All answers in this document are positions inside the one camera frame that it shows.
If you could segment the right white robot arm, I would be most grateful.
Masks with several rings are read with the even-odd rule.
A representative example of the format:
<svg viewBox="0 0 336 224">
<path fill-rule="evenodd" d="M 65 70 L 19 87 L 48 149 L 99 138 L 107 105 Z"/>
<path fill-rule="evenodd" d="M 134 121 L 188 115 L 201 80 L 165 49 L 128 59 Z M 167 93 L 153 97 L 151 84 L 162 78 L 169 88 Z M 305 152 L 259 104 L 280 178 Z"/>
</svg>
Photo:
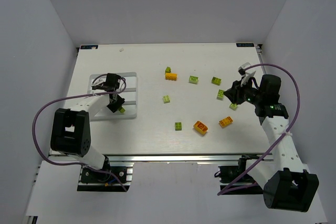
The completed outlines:
<svg viewBox="0 0 336 224">
<path fill-rule="evenodd" d="M 238 161 L 237 177 L 230 184 L 248 175 L 263 190 L 267 208 L 307 212 L 319 180 L 305 169 L 296 151 L 287 109 L 279 103 L 281 79 L 265 74 L 258 87 L 253 87 L 254 82 L 254 77 L 234 81 L 224 95 L 236 105 L 254 105 L 270 148 L 260 157 L 243 155 Z"/>
</svg>

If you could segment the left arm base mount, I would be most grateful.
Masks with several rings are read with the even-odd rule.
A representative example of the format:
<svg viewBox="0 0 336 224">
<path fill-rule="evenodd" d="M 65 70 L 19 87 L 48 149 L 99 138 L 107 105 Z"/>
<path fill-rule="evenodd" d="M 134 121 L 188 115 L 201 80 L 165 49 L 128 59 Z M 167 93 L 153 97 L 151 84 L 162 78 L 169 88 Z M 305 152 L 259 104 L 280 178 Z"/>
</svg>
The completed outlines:
<svg viewBox="0 0 336 224">
<path fill-rule="evenodd" d="M 111 165 L 110 172 L 115 174 L 126 190 L 132 181 L 133 166 L 121 164 Z M 125 192 L 120 183 L 108 174 L 93 172 L 89 168 L 82 168 L 79 175 L 77 191 L 84 192 Z"/>
</svg>

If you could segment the long orange lego brick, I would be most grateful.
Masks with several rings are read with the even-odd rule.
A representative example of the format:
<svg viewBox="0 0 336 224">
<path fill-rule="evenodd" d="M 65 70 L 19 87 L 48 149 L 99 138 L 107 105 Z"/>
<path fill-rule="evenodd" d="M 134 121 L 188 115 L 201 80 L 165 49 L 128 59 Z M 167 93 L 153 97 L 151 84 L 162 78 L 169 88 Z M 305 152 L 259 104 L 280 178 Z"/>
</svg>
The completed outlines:
<svg viewBox="0 0 336 224">
<path fill-rule="evenodd" d="M 175 74 L 175 73 L 165 73 L 165 79 L 176 81 L 177 80 L 177 74 Z"/>
</svg>

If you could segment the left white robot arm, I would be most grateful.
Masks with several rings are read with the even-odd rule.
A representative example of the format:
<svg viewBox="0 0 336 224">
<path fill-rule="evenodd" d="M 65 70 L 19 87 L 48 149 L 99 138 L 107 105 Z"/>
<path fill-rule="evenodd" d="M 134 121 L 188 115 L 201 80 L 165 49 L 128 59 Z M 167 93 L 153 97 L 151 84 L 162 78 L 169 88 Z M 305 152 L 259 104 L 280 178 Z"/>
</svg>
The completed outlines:
<svg viewBox="0 0 336 224">
<path fill-rule="evenodd" d="M 81 101 L 68 109 L 58 109 L 54 115 L 50 147 L 53 151 L 74 157 L 95 170 L 108 172 L 107 157 L 91 145 L 90 120 L 102 109 L 116 112 L 125 102 L 120 96 L 126 88 L 125 78 L 107 73 L 101 84 L 92 83 L 92 92 L 80 96 Z"/>
</svg>

